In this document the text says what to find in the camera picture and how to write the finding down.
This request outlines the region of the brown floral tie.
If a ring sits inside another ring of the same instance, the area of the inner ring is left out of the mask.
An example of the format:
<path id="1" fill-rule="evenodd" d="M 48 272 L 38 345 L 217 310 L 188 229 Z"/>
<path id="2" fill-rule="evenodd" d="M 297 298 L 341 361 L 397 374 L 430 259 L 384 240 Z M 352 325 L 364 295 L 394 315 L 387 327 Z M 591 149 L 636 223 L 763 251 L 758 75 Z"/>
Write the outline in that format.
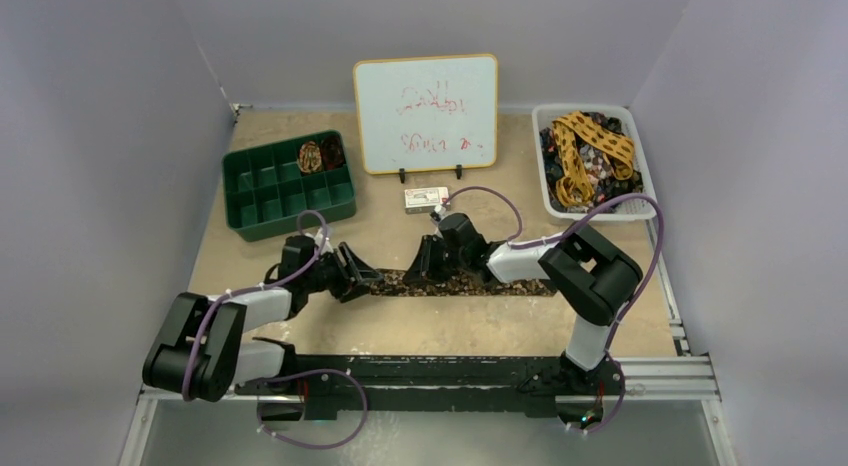
<path id="1" fill-rule="evenodd" d="M 480 283 L 471 276 L 460 273 L 441 283 L 404 282 L 405 272 L 399 269 L 379 269 L 381 282 L 370 286 L 370 294 L 382 297 L 472 297 L 472 296 L 540 296 L 552 297 L 555 289 L 541 280 L 519 280 L 511 283 Z"/>

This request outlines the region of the small white cardboard box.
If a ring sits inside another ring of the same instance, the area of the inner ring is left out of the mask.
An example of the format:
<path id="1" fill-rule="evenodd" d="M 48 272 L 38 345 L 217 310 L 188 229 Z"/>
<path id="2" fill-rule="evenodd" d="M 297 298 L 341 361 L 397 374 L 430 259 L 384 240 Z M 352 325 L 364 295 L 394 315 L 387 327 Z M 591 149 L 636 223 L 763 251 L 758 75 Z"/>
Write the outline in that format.
<path id="1" fill-rule="evenodd" d="M 404 190 L 404 211 L 406 214 L 433 212 L 435 207 L 442 205 L 450 196 L 447 187 L 420 187 Z"/>

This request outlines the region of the green compartment tray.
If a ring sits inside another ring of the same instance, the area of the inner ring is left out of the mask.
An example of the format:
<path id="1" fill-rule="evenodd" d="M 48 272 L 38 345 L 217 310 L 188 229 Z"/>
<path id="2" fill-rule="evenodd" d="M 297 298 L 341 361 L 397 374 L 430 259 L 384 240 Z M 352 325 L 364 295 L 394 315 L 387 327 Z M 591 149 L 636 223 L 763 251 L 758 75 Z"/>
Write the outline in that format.
<path id="1" fill-rule="evenodd" d="M 315 210 L 328 222 L 357 212 L 352 167 L 303 175 L 298 150 L 307 141 L 319 145 L 336 130 L 285 139 L 226 154 L 221 162 L 227 226 L 246 242 L 292 233 L 298 216 Z"/>

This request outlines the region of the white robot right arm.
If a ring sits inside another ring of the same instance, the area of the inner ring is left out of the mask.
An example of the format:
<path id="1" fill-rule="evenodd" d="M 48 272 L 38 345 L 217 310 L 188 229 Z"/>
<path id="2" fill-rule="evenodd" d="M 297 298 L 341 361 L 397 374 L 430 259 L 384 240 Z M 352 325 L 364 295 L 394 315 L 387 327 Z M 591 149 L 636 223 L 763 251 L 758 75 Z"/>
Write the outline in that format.
<path id="1" fill-rule="evenodd" d="M 643 280 L 635 260 L 590 226 L 536 245 L 511 244 L 486 240 L 466 214 L 452 213 L 422 237 L 403 282 L 436 285 L 462 275 L 485 286 L 539 280 L 564 297 L 576 320 L 561 378 L 576 393 L 599 382 L 613 324 Z"/>

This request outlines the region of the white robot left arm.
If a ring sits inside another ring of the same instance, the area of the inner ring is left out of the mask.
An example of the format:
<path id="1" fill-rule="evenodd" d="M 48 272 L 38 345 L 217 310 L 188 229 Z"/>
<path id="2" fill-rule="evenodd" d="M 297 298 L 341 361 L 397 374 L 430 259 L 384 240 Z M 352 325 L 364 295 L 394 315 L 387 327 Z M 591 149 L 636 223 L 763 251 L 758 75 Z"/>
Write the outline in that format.
<path id="1" fill-rule="evenodd" d="M 177 295 L 144 361 L 142 381 L 187 401 L 216 402 L 252 381 L 287 394 L 304 375 L 294 345 L 268 338 L 245 343 L 243 334 L 295 318 L 313 294 L 346 303 L 383 278 L 346 243 L 332 246 L 322 233 L 289 237 L 258 285 L 217 296 Z"/>

